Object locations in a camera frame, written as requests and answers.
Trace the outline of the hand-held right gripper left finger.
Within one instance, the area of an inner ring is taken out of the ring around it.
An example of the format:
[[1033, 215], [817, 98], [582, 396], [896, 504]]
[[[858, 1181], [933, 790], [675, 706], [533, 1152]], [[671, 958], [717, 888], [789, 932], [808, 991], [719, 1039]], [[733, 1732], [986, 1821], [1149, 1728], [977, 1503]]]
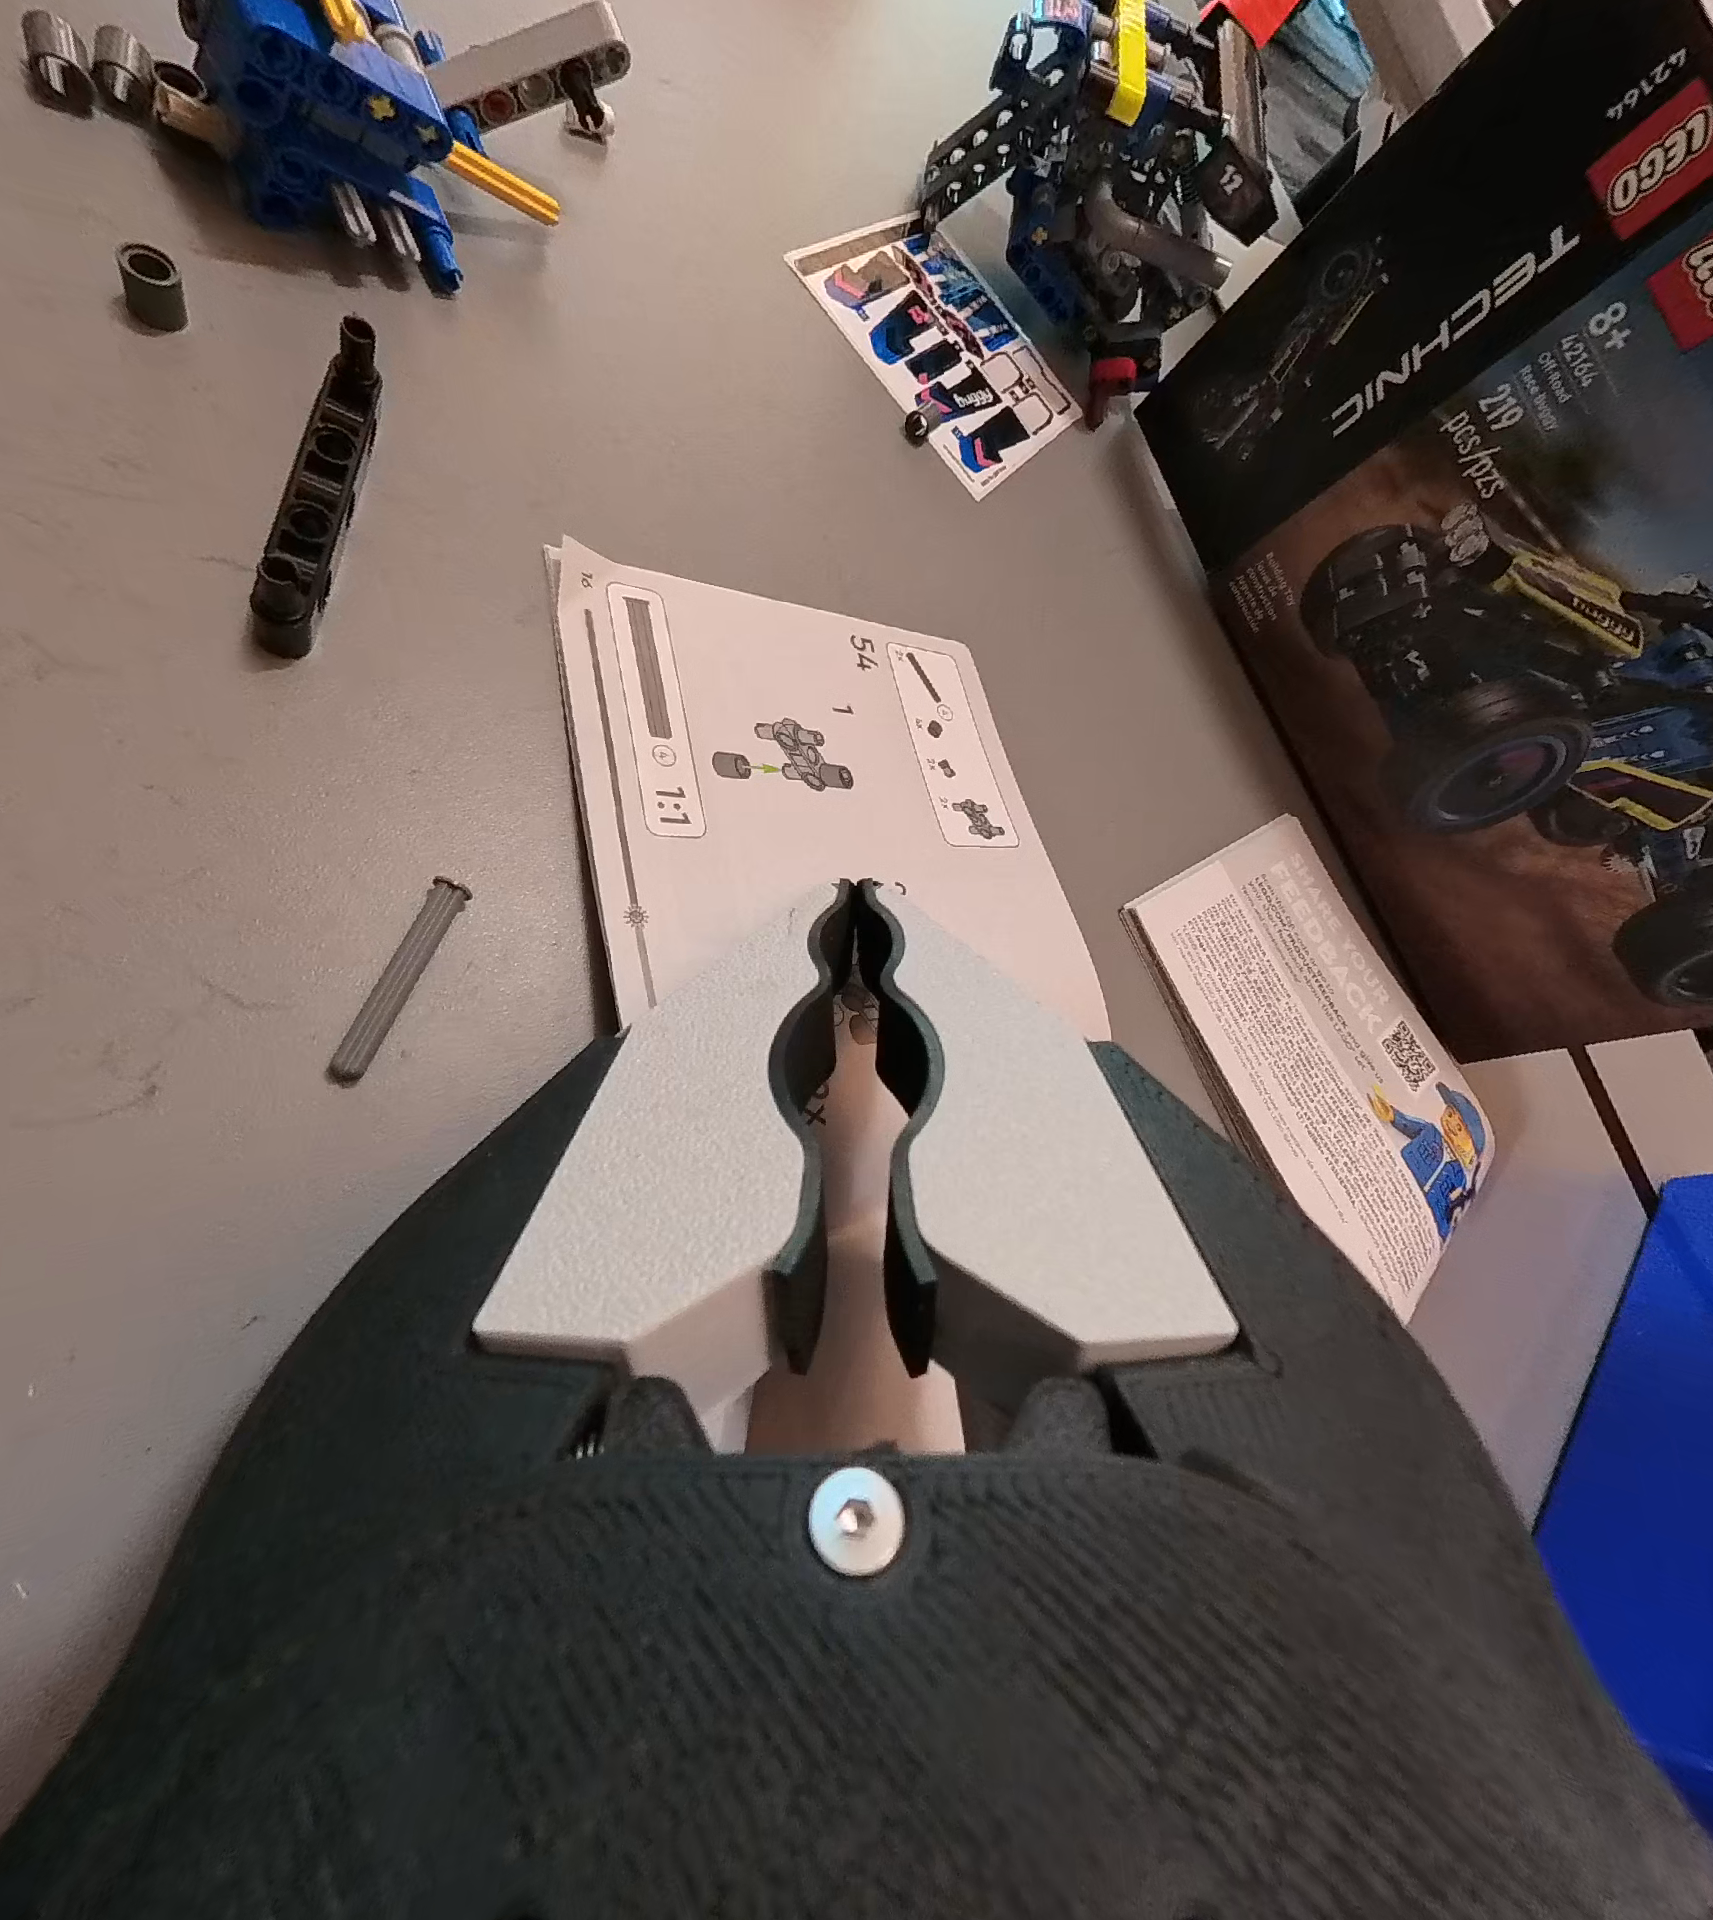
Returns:
[[817, 1356], [858, 1212], [837, 1097], [856, 888], [820, 881], [624, 1028], [475, 1319], [508, 1356], [675, 1384], [724, 1453], [758, 1387]]

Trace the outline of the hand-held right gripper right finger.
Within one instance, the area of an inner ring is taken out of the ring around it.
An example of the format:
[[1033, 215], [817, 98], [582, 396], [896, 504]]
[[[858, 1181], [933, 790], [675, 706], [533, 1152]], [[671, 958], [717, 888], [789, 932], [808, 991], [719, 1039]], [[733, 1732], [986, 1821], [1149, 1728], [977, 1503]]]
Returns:
[[856, 1259], [916, 1438], [992, 1450], [1025, 1396], [1223, 1356], [1238, 1322], [1072, 1020], [903, 890], [856, 884]]

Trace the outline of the dark grey lego axle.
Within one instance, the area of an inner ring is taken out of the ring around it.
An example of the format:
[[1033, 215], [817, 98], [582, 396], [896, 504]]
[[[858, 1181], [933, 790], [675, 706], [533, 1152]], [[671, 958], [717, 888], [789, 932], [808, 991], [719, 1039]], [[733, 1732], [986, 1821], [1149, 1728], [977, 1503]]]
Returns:
[[449, 929], [471, 900], [463, 883], [433, 877], [422, 906], [368, 990], [355, 1020], [327, 1064], [333, 1087], [355, 1087], [365, 1079], [388, 1042], [415, 985], [422, 980]]

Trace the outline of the lego instruction booklet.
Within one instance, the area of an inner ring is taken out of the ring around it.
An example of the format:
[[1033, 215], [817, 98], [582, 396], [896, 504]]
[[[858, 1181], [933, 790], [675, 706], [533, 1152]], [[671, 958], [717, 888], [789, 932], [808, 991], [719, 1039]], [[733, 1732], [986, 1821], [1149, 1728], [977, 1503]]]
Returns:
[[[873, 877], [1112, 1039], [1083, 929], [1012, 777], [965, 645], [542, 552], [560, 703], [617, 1022], [658, 1007], [811, 883]], [[826, 1319], [808, 1374], [774, 1362], [703, 1416], [724, 1447], [960, 1450], [941, 1366], [905, 1373], [881, 1299], [889, 1147], [852, 976], [837, 1067], [808, 1106], [826, 1157]]]

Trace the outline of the buggy picture lego box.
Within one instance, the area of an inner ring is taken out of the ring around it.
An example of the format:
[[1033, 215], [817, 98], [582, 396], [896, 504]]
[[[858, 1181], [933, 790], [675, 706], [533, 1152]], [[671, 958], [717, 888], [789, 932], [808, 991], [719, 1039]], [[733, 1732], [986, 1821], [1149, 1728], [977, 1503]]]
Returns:
[[1137, 425], [1443, 1042], [1713, 1035], [1703, 6], [1515, 6]]

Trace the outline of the black lego beam with pin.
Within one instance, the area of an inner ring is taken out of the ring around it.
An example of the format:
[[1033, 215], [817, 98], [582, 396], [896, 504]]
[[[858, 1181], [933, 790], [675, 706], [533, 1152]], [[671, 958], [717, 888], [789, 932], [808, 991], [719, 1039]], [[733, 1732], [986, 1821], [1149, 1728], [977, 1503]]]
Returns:
[[378, 438], [383, 390], [374, 323], [342, 317], [338, 349], [297, 436], [250, 586], [250, 636], [267, 657], [294, 664], [315, 645]]

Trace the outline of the black and blue lego chassis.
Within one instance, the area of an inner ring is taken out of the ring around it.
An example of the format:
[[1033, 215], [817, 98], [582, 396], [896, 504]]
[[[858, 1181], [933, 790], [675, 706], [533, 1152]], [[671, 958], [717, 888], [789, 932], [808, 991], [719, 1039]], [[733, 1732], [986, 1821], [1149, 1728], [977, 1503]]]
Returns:
[[1018, 6], [989, 105], [928, 154], [921, 227], [996, 181], [1007, 266], [1083, 353], [1098, 425], [1227, 283], [1209, 234], [1248, 244], [1278, 221], [1256, 38], [1228, 6]]

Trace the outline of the blue lego gearbox assembly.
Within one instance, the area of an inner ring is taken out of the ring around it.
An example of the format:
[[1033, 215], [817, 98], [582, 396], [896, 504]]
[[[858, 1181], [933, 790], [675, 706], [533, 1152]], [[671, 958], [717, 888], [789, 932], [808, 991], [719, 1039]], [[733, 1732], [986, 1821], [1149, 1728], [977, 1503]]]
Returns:
[[194, 46], [183, 127], [213, 149], [257, 227], [336, 224], [388, 247], [443, 299], [462, 289], [435, 178], [554, 227], [550, 192], [500, 167], [485, 132], [603, 103], [631, 46], [611, 6], [564, 6], [459, 53], [396, 3], [181, 3]]

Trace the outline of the white printed leaflet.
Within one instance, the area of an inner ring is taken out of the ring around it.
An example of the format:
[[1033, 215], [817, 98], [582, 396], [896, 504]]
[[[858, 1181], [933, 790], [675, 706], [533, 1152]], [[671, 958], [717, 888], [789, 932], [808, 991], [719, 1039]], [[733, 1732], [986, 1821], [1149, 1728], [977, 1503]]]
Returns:
[[1465, 1068], [1294, 817], [1121, 909], [1230, 1137], [1409, 1323], [1494, 1169]]

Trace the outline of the blue and black sticker sheet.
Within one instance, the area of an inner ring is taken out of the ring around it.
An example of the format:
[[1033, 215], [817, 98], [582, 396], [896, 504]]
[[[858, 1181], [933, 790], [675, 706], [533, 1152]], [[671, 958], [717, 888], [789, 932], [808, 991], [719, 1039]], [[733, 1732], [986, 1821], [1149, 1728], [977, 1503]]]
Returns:
[[1083, 424], [1007, 303], [913, 215], [787, 253], [784, 266], [896, 411], [926, 411], [931, 450], [982, 501]]

